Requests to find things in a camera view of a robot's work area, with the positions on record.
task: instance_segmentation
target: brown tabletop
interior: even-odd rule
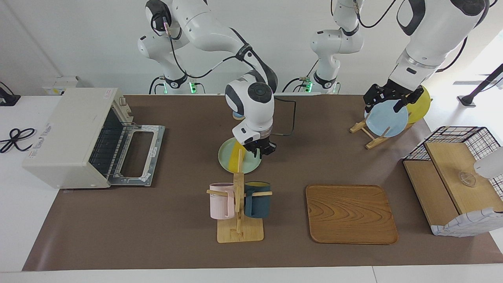
[[[361,96],[294,97],[295,134],[247,181],[274,195],[261,242],[218,244],[209,217],[214,182],[232,181],[217,152],[236,121],[224,97],[130,96],[135,122],[167,128],[151,187],[61,190],[23,270],[237,268],[502,263],[489,233],[433,236],[400,161],[430,133],[424,121],[366,150]],[[275,131],[288,132],[292,105],[277,102]],[[318,244],[310,235],[309,184],[369,184],[388,196],[399,239],[390,246]]]

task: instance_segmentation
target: wooden shelf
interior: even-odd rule
[[[426,149],[459,214],[488,207],[503,211],[503,201],[491,183],[475,174],[475,158],[465,144],[426,143]],[[475,187],[468,187],[459,180],[460,171],[476,176]]]
[[[410,181],[430,225],[446,225],[459,216],[431,161],[404,161]]]

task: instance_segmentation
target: wooden board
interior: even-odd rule
[[[488,207],[493,207],[494,211],[503,211],[503,201],[491,183],[475,173],[475,158],[465,144],[426,143],[426,149],[459,214]],[[460,171],[476,176],[477,184],[474,188],[465,186],[459,180]]]
[[[217,241],[223,243],[254,242],[264,239],[264,225],[262,219],[241,218],[241,233],[237,233],[236,218],[218,220]]]
[[[306,198],[309,230],[318,243],[390,245],[398,240],[379,186],[310,185]]]
[[[404,161],[409,179],[430,225],[446,225],[459,216],[431,161]]]

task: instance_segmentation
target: blue mug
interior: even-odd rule
[[[244,215],[251,218],[266,218],[271,208],[271,196],[252,196],[255,192],[271,191],[271,185],[266,182],[247,182],[244,184],[246,201]]]

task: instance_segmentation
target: toaster oven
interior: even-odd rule
[[[57,189],[150,186],[164,130],[133,123],[117,88],[67,89],[22,166]],[[141,176],[128,177],[122,171],[139,132],[151,132],[152,140]]]

